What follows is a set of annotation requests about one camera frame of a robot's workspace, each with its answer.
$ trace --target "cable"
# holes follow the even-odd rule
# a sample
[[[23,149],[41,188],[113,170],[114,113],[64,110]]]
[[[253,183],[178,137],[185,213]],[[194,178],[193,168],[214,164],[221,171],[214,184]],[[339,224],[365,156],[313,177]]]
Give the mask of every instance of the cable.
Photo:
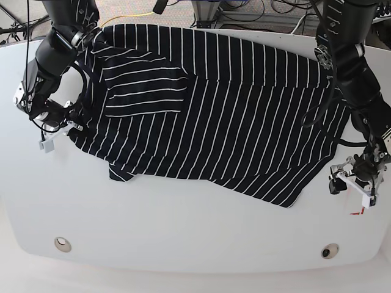
[[[275,7],[274,7],[274,0],[270,0],[270,6],[271,6],[271,8],[275,11],[275,12],[277,12],[277,13],[279,13],[279,14],[286,14],[286,13],[290,13],[290,12],[292,12],[293,10],[294,10],[294,8],[295,7],[291,7],[291,9],[289,9],[289,10],[287,10],[287,11],[279,11],[279,10],[277,10]]]
[[[306,13],[305,15],[303,15],[300,19],[299,19],[299,22],[297,23],[296,27],[294,27],[294,29],[290,32],[291,35],[294,34],[294,32],[297,31],[297,29],[300,27],[300,25],[302,24],[302,21],[307,18],[307,16],[311,16],[311,15],[316,15],[316,14],[313,14],[313,13]]]
[[[171,3],[171,4],[167,4],[166,6],[174,6],[176,4],[178,4],[180,1],[178,0],[177,2],[174,2],[174,3]]]
[[[234,18],[230,18],[230,17],[227,16],[227,15],[223,15],[223,16],[226,17],[226,18],[228,18],[228,19],[230,19],[230,20],[239,21],[240,23],[252,23],[252,22],[254,22],[254,21],[259,20],[259,19],[265,14],[265,3],[263,2],[263,0],[261,0],[261,2],[262,2],[262,5],[263,5],[262,13],[261,13],[261,15],[260,15],[258,18],[254,19],[254,20],[236,20],[236,19],[234,19]]]
[[[100,27],[104,27],[108,22],[112,21],[112,20],[116,20],[117,18],[123,18],[123,17],[139,17],[139,16],[147,16],[147,15],[151,15],[153,14],[154,12],[148,12],[148,13],[143,13],[143,14],[130,14],[130,15],[120,15],[120,16],[115,16],[113,18],[110,18],[109,20],[107,20],[105,23],[103,23]]]
[[[332,82],[331,82],[331,91],[330,91],[330,94],[329,94],[326,102],[324,104],[319,105],[319,107],[321,107],[319,115],[317,117],[315,117],[315,119],[313,121],[311,121],[310,123],[305,123],[305,118],[312,111],[312,109],[310,109],[307,113],[305,113],[303,115],[303,117],[301,119],[301,125],[304,128],[312,127],[313,125],[315,125],[318,121],[320,121],[322,119],[323,115],[327,111],[327,108],[330,106],[330,103],[331,103],[332,98],[334,96],[335,86],[337,85],[337,61],[335,59],[334,48],[332,46],[332,42],[331,42],[332,39],[330,37],[330,32],[328,31],[326,23],[324,22],[323,17],[320,14],[320,11],[319,11],[318,7],[316,6],[314,0],[309,0],[309,1],[312,5],[312,8],[314,9],[317,17],[319,18],[319,22],[324,29],[324,33],[326,34],[327,39],[329,40],[329,48],[330,48],[331,59],[332,59]]]

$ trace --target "round hole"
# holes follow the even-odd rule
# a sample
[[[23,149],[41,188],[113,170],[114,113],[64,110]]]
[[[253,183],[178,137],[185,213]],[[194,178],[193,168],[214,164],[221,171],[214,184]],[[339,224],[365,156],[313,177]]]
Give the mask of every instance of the round hole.
[[[332,259],[337,255],[339,250],[340,247],[338,246],[338,244],[329,244],[322,249],[321,256],[324,259]]]
[[[67,243],[66,240],[61,237],[57,238],[57,241],[58,241],[58,243],[60,243],[60,245],[65,245]]]
[[[71,243],[63,237],[56,237],[54,239],[54,246],[61,252],[70,252],[72,250]]]
[[[330,255],[330,250],[329,249],[325,249],[322,251],[322,255],[324,258],[327,258],[329,255]]]

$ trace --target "navy striped shirt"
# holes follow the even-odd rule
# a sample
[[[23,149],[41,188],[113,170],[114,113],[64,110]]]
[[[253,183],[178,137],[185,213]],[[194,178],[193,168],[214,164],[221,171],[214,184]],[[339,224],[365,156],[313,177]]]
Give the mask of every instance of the navy striped shirt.
[[[121,24],[104,28],[83,62],[99,82],[89,82],[83,101],[86,131],[70,137],[109,162],[111,179],[204,179],[287,208],[335,154],[317,126],[300,124],[330,91],[307,58],[223,35]],[[323,122],[340,137],[348,118],[333,104]]]

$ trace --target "yellow cable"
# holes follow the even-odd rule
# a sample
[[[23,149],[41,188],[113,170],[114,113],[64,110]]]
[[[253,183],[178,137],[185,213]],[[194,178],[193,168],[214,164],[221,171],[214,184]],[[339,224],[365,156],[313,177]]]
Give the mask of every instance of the yellow cable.
[[[113,18],[110,18],[109,20],[107,20],[104,24],[102,24],[100,27],[104,27],[108,22],[112,21],[112,20],[116,20],[117,18],[122,18],[122,17],[137,17],[137,16],[147,16],[147,15],[151,15],[153,14],[153,12],[148,12],[148,13],[143,13],[143,14],[131,14],[131,15],[120,15],[120,16],[116,16],[116,17],[113,17]]]

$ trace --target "white table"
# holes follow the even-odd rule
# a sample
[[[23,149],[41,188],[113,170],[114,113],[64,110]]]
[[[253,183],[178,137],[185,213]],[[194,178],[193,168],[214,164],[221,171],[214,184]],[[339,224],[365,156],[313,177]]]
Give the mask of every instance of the white table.
[[[310,37],[219,31],[314,58]],[[31,57],[38,43],[31,43]],[[390,172],[378,205],[364,215],[354,191],[331,196],[326,166],[291,209],[206,181],[137,176],[108,180],[104,161],[66,137],[56,151],[38,149],[39,130],[12,104],[24,71],[25,44],[0,48],[0,194],[19,245],[29,253],[102,266],[165,272],[244,273],[311,269],[365,261],[378,252],[390,220]],[[367,48],[368,63],[391,103],[391,52]],[[57,101],[76,99],[77,73],[64,76]],[[361,141],[351,124],[343,136]],[[330,163],[362,150],[339,147]],[[72,244],[62,253],[53,244]],[[340,253],[330,260],[330,243]]]

